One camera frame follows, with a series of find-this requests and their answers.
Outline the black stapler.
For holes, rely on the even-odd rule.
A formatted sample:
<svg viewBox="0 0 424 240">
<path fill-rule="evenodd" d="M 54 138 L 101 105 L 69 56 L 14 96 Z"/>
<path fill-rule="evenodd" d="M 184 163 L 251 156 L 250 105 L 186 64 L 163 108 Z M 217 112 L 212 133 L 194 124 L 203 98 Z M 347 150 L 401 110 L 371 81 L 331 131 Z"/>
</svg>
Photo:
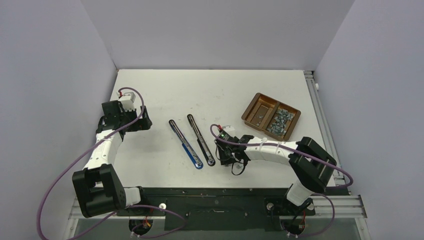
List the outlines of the black stapler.
<svg viewBox="0 0 424 240">
<path fill-rule="evenodd" d="M 208 145 L 207 145 L 207 143 L 206 143 L 206 141 L 205 141 L 195 119 L 194 119 L 194 116 L 192 114 L 188 114 L 187 120 L 188 120 L 192 130 L 194 131 L 194 133 L 196 135 L 197 143 L 198 143 L 198 145 L 199 145 L 199 147 L 200 147 L 200 149 L 203 153 L 203 156 L 206 160 L 207 165 L 210 166 L 210 167 L 213 167 L 216 164 L 216 161 L 215 161 L 215 159 L 214 159 L 214 157 L 213 157 L 213 155 L 212 155 L 212 153 L 211 153 L 211 151 L 210 151 L 210 149 L 209 149 L 209 147 L 208 147 Z"/>
</svg>

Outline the blue stapler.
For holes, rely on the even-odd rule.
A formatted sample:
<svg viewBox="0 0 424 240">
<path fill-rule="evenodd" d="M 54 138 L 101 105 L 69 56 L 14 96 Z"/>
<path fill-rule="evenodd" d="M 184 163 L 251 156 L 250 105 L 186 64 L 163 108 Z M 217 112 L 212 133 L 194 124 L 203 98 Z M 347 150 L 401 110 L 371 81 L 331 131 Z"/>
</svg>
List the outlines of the blue stapler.
<svg viewBox="0 0 424 240">
<path fill-rule="evenodd" d="M 176 122 L 173 119 L 170 119 L 168 123 L 173 132 L 178 137 L 178 139 L 181 141 L 181 145 L 187 153 L 188 157 L 190 158 L 191 162 L 193 163 L 194 167 L 198 170 L 202 169 L 204 166 L 203 162 L 200 160 L 199 156 L 196 154 L 188 140 L 185 138 L 184 134 L 181 132 Z"/>
</svg>

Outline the brown plastic tray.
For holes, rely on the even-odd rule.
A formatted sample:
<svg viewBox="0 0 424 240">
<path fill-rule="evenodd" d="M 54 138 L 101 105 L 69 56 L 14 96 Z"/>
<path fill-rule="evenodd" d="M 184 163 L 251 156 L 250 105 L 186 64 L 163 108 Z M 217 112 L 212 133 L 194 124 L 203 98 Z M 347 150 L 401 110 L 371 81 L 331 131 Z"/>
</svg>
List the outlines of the brown plastic tray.
<svg viewBox="0 0 424 240">
<path fill-rule="evenodd" d="M 294 119 L 288 127 L 288 131 L 284 137 L 271 134 L 266 130 L 267 126 L 271 122 L 271 118 L 274 116 L 278 108 L 286 109 L 289 112 L 295 114 Z M 241 119 L 247 126 L 255 130 L 263 132 L 267 136 L 272 137 L 278 141 L 287 142 L 290 139 L 300 116 L 300 110 L 258 92 L 255 94 L 248 107 L 245 109 Z"/>
</svg>

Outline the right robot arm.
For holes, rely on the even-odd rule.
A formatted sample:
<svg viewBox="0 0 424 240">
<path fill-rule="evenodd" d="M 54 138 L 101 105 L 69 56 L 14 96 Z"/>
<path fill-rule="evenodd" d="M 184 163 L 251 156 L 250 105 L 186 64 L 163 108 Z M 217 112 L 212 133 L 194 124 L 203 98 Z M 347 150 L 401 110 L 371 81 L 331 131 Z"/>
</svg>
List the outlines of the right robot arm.
<svg viewBox="0 0 424 240">
<path fill-rule="evenodd" d="M 244 165 L 263 160 L 291 167 L 297 179 L 282 201 L 289 214 L 297 213 L 312 194 L 324 193 L 337 166 L 326 150 L 305 136 L 300 141 L 281 142 L 247 134 L 237 138 L 221 130 L 214 142 L 225 156 Z"/>
</svg>

